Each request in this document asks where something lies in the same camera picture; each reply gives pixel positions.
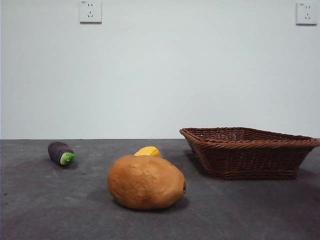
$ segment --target electrical socket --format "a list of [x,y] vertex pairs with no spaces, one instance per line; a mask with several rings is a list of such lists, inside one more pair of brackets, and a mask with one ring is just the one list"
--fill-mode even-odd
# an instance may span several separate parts
[[101,0],[83,0],[79,5],[80,23],[102,23]]
[[317,2],[299,2],[296,4],[296,24],[318,24],[319,4]]

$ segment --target white wall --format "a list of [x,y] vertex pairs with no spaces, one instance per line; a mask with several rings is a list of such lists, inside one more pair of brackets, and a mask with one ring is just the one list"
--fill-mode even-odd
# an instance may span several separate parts
[[320,27],[294,0],[1,1],[1,138],[320,137]]

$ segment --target gray floor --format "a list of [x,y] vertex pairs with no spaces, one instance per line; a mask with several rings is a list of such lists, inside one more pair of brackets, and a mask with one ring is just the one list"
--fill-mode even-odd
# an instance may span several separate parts
[[[1,142],[2,240],[317,240],[320,147],[295,180],[216,180],[185,140],[66,140],[76,162],[49,160],[48,140]],[[166,210],[113,201],[106,175],[117,158],[154,145],[184,173],[186,194]]]

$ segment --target yellow fruit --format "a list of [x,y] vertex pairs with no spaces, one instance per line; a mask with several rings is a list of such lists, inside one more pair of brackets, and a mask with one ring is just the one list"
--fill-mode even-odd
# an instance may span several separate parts
[[160,157],[160,151],[155,146],[146,146],[137,151],[135,156],[155,156]]

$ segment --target basket rim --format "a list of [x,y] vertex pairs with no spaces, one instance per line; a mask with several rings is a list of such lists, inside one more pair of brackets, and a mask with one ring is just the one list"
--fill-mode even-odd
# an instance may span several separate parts
[[[223,130],[223,129],[233,129],[233,130],[251,130],[258,131],[265,134],[277,135],[280,137],[287,138],[301,138],[296,139],[279,139],[279,140],[220,140],[220,139],[211,139],[211,138],[202,138],[191,133],[190,130]],[[194,142],[202,144],[207,147],[216,147],[216,148],[228,148],[228,149],[237,149],[237,148],[280,148],[280,147],[309,147],[315,148],[320,146],[320,140],[309,136],[302,135],[291,135],[284,134],[279,132],[259,130],[249,127],[185,127],[180,129],[180,133],[185,138],[191,138]]]

